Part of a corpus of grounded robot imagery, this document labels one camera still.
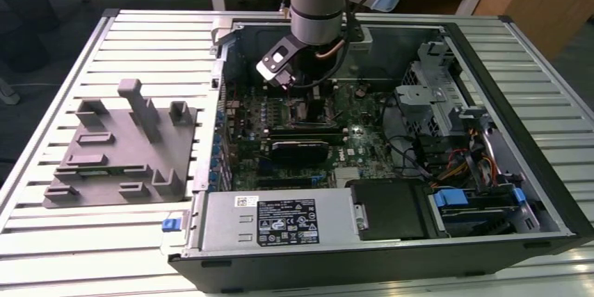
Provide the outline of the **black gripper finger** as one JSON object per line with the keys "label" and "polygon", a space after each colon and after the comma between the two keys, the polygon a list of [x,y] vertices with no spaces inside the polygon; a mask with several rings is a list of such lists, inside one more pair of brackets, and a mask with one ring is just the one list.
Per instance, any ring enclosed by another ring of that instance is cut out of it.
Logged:
{"label": "black gripper finger", "polygon": [[324,100],[310,100],[305,103],[304,121],[309,123],[324,121]]}

